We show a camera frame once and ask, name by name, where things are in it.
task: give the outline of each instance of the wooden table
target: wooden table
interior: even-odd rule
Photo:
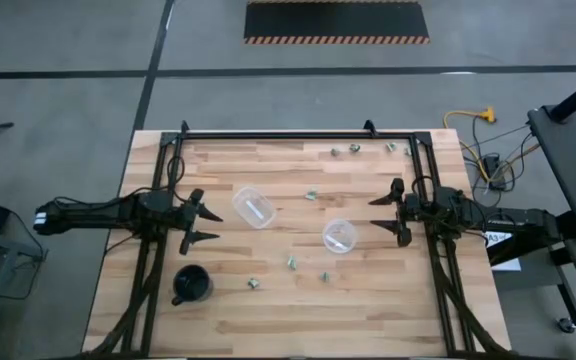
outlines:
[[[469,189],[456,132],[431,132],[442,185]],[[160,134],[135,134],[122,194],[150,185]],[[187,196],[196,187],[204,189],[206,205],[224,222],[198,220],[196,229],[221,237],[195,244],[187,256],[179,254],[183,233],[171,232],[150,355],[444,354],[422,225],[411,223],[412,244],[398,248],[391,233],[369,224],[393,219],[395,207],[369,206],[368,201],[385,195],[394,177],[402,177],[407,190],[414,179],[405,144],[397,142],[391,153],[387,142],[359,141],[361,151],[350,154],[350,141],[184,141],[186,174],[177,190]],[[333,157],[333,147],[342,154]],[[235,212],[231,199],[244,186],[258,189],[276,207],[277,217],[266,229],[252,229]],[[304,197],[312,187],[318,191],[316,201]],[[323,227],[335,218],[351,221],[359,233],[357,246],[345,255],[330,252],[322,242]],[[127,235],[113,231],[108,246]],[[457,244],[466,301],[495,340],[509,348],[484,244],[474,236]],[[131,240],[106,256],[84,350],[96,346],[125,310],[138,247],[138,240]],[[297,260],[296,271],[287,266],[290,256]],[[215,290],[205,302],[174,307],[172,279],[188,264],[204,266]],[[323,272],[330,282],[319,279]],[[256,290],[247,285],[251,277],[261,282]],[[135,339],[140,339],[141,324]]]

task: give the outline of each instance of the caster wheel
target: caster wheel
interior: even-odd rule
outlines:
[[[561,318],[557,321],[557,326],[559,330],[565,332],[566,334],[572,334],[575,332],[575,324],[569,318]]]

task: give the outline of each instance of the black mug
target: black mug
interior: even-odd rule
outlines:
[[[177,306],[182,302],[206,300],[212,293],[213,284],[206,269],[188,265],[177,272],[172,288],[175,291],[172,304]]]

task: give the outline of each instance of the plastic container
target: plastic container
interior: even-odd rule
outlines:
[[[232,205],[248,224],[255,229],[263,229],[277,216],[270,201],[259,191],[245,187],[232,198]]]
[[[355,227],[342,219],[329,222],[322,233],[324,245],[328,250],[337,254],[344,254],[352,250],[358,237]]]

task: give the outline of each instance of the concrete floor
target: concrete floor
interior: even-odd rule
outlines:
[[[242,45],[243,0],[177,0],[161,68],[317,66],[575,65],[576,0],[422,0],[428,46]],[[0,0],[0,71],[127,70],[148,67],[163,0]],[[115,196],[143,79],[0,80],[0,204],[31,223],[57,195]],[[495,107],[483,140],[521,126],[526,112],[576,89],[576,72],[499,75],[401,75],[160,79],[146,129],[436,128],[455,109]],[[471,122],[452,126],[470,143]],[[519,132],[484,146],[506,154]],[[566,201],[541,152],[527,158],[514,192],[501,202],[543,207]],[[79,351],[101,264],[105,231],[42,238],[50,254],[31,297],[0,312],[0,359]],[[576,275],[570,281],[576,289]],[[15,286],[27,285],[20,274]],[[513,349],[576,359],[576,333],[556,288],[508,290],[500,298]]]

